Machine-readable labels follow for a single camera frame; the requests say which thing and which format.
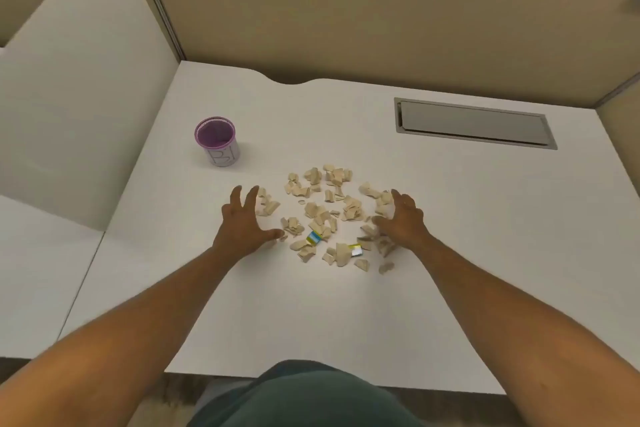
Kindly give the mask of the person's right hand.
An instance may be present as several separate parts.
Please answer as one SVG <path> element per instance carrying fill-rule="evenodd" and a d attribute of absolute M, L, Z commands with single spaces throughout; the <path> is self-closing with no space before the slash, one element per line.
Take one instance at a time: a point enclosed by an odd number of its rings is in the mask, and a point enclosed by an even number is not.
<path fill-rule="evenodd" d="M 408 194 L 393 188 L 394 218 L 397 221 L 396 237 L 390 238 L 396 245 L 417 253 L 434 240 L 424 222 L 424 213 Z"/>

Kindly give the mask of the person's left hand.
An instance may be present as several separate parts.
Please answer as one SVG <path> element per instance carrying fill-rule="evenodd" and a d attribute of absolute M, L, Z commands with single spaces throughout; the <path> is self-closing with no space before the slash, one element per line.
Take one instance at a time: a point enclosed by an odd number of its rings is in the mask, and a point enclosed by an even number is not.
<path fill-rule="evenodd" d="M 244 257 L 256 252 L 260 244 L 259 223 L 255 214 L 259 186 L 253 186 L 244 201 L 241 200 L 242 187 L 236 186 L 228 204 L 224 204 L 222 223 L 212 243 L 216 255 L 236 263 Z"/>

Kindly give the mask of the person's right forearm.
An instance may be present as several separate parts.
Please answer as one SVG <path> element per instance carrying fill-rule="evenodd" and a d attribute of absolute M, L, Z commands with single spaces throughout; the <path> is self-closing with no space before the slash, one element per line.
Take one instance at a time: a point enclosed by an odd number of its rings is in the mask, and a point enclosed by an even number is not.
<path fill-rule="evenodd" d="M 428 233 L 405 246 L 530 427 L 640 427 L 640 372 L 595 334 Z"/>

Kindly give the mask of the person's left forearm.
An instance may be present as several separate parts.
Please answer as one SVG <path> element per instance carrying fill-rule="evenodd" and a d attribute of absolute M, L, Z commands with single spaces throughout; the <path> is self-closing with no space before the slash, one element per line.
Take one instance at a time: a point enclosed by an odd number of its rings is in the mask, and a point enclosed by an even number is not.
<path fill-rule="evenodd" d="M 124 427 L 241 259 L 212 246 L 86 323 L 0 386 L 0 427 Z"/>

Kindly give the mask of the pile of beige paper scraps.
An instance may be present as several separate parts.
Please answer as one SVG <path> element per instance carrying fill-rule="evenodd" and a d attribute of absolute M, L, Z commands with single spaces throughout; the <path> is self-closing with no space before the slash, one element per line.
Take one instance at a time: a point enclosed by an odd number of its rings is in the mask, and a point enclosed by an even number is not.
<path fill-rule="evenodd" d="M 252 183 L 260 185 L 255 214 L 264 228 L 279 227 L 285 235 L 261 250 L 280 247 L 301 263 L 321 261 L 335 268 L 354 265 L 380 275 L 394 270 L 391 255 L 397 245 L 380 236 L 374 216 L 391 218 L 394 202 L 389 188 L 357 182 L 353 170 L 326 164 L 303 174 L 258 172 Z M 306 237 L 316 231 L 323 240 L 310 246 Z M 362 257 L 352 257 L 349 245 L 361 244 Z"/>

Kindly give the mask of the purple and white cup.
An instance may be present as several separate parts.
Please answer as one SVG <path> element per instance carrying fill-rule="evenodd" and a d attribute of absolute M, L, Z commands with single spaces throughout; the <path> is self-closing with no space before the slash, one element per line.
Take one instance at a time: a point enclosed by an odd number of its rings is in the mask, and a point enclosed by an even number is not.
<path fill-rule="evenodd" d="M 214 116 L 202 120 L 195 128 L 194 137 L 197 145 L 217 167 L 229 167 L 241 158 L 236 127 L 225 117 Z"/>

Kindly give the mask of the person's teal shirt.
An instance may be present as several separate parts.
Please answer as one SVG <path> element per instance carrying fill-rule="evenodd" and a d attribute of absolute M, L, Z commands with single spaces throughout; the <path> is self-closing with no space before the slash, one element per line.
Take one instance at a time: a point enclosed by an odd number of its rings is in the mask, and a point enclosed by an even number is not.
<path fill-rule="evenodd" d="M 260 377 L 212 380 L 187 427 L 427 427 L 388 391 L 332 366 L 284 360 Z"/>

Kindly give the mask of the white desk divider panel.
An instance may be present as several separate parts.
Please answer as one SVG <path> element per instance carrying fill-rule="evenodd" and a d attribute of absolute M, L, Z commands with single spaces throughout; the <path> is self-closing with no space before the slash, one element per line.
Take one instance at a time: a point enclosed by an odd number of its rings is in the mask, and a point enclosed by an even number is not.
<path fill-rule="evenodd" d="M 44 0 L 0 56 L 0 194 L 104 231 L 179 62 L 147 0 Z"/>

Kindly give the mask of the white side desk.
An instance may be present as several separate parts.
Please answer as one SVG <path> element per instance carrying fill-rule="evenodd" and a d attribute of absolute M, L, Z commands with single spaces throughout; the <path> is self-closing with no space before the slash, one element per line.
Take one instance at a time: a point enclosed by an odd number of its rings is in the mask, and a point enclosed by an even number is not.
<path fill-rule="evenodd" d="M 0 357 L 58 340 L 103 235 L 0 195 Z"/>

